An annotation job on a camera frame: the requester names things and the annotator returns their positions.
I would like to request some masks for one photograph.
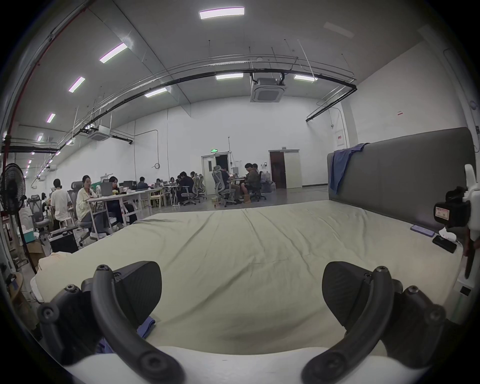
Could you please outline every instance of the red pipe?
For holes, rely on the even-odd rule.
[[[40,55],[40,57],[38,58],[38,60],[36,61],[35,65],[33,66],[32,70],[30,71],[28,77],[27,77],[27,80],[26,82],[24,83],[21,91],[20,91],[20,94],[18,96],[18,99],[15,103],[15,105],[13,106],[13,113],[12,113],[12,118],[10,119],[10,125],[8,127],[8,130],[7,130],[7,135],[5,136],[5,150],[3,152],[3,169],[2,169],[2,172],[5,171],[5,168],[7,166],[7,157],[8,157],[8,151],[10,149],[10,133],[12,132],[12,126],[13,126],[13,121],[14,121],[14,118],[15,118],[15,114],[17,112],[17,108],[18,108],[18,105],[20,104],[20,100],[22,99],[22,96],[24,95],[24,92],[25,92],[25,89],[27,87],[27,84],[29,83],[30,79],[32,78],[32,74],[33,72],[35,71],[35,68],[40,65],[40,60],[42,60],[43,56],[45,55],[45,53],[48,51],[48,49],[51,47],[51,45],[53,44],[53,42],[56,40],[56,38],[58,36],[60,36],[60,34],[65,30],[65,28],[67,28],[70,23],[75,20],[79,14],[85,12],[85,10],[87,9],[87,7],[85,6],[80,12],[78,12],[74,17],[72,17],[72,19],[70,21],[68,21],[67,24],[65,24],[65,26],[55,35],[55,37],[52,39],[52,41],[50,41],[50,43],[48,44],[47,48],[42,52],[42,54]]]

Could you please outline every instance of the electric fan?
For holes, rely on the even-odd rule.
[[[14,163],[10,163],[5,168],[5,171],[0,176],[0,201],[3,209],[7,211],[9,215],[15,215],[17,220],[17,226],[20,231],[20,238],[24,247],[25,256],[30,263],[34,273],[36,274],[35,267],[33,266],[32,259],[30,258],[30,252],[28,251],[27,244],[25,242],[24,232],[22,231],[22,223],[20,222],[20,215],[18,212],[22,208],[25,200],[25,179],[24,174],[20,167]]]

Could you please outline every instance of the person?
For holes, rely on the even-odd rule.
[[[84,187],[78,191],[77,194],[77,217],[82,223],[91,223],[92,222],[92,215],[90,214],[90,208],[88,207],[88,200],[89,199],[95,199],[96,194],[93,192],[93,190],[90,188],[92,185],[92,182],[90,180],[90,176],[85,175],[82,177],[82,183]],[[105,212],[101,214],[96,214],[94,215],[95,217],[95,227],[97,230],[97,234],[95,234],[95,229],[92,227],[92,234],[96,235],[98,239],[101,239],[105,237],[108,233],[112,233],[112,230],[110,228],[105,228],[106,226],[104,225],[107,216],[105,215]]]
[[[114,195],[120,193],[120,188],[118,187],[118,179],[115,176],[110,177],[108,179],[109,182],[112,183],[112,193]],[[133,212],[133,205],[130,203],[123,203],[127,211]],[[115,218],[117,219],[117,227],[119,229],[123,228],[123,217],[122,217],[122,212],[121,212],[121,207],[120,207],[120,201],[119,200],[112,200],[107,202],[107,209],[109,212],[113,212],[115,214]],[[130,224],[133,224],[135,221],[137,221],[137,215],[130,215],[128,216],[130,218]]]
[[[179,178],[180,178],[180,182],[178,184],[179,184],[180,188],[177,191],[177,197],[178,197],[179,202],[181,203],[182,201],[185,201],[185,200],[188,199],[188,197],[183,197],[181,195],[182,193],[187,193],[187,188],[184,188],[184,187],[188,187],[188,192],[192,193],[192,188],[193,188],[194,182],[193,182],[193,179],[190,176],[188,176],[185,171],[180,173]]]
[[[50,211],[53,216],[53,229],[60,229],[60,222],[65,221],[72,216],[68,213],[68,206],[72,205],[72,200],[68,192],[61,188],[60,179],[53,181],[55,190],[50,197]]]
[[[231,177],[227,172],[226,168],[222,168],[222,179],[223,179],[223,184],[225,185],[225,188],[228,188],[228,184],[230,183]],[[237,204],[240,204],[240,186],[232,183],[231,187],[232,189],[235,190],[235,202]]]
[[[258,172],[253,168],[253,164],[247,163],[245,164],[245,169],[247,170],[247,178],[245,182],[240,185],[240,188],[243,192],[243,202],[249,203],[250,202],[250,191],[252,190],[252,185],[256,185],[260,182],[260,175]]]
[[[148,184],[145,182],[145,178],[140,177],[140,182],[137,184],[137,190],[139,189],[148,189]]]

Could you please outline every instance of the bed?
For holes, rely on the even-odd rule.
[[[410,223],[331,200],[259,208],[160,213],[37,274],[45,301],[80,286],[99,264],[156,261],[162,297],[148,341],[225,354],[330,347],[344,328],[326,306],[324,268],[343,260],[389,268],[443,304],[458,275],[451,254]]]

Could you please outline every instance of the brown door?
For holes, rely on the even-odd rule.
[[[270,165],[272,166],[272,181],[277,188],[286,188],[285,159],[283,152],[270,152]]]

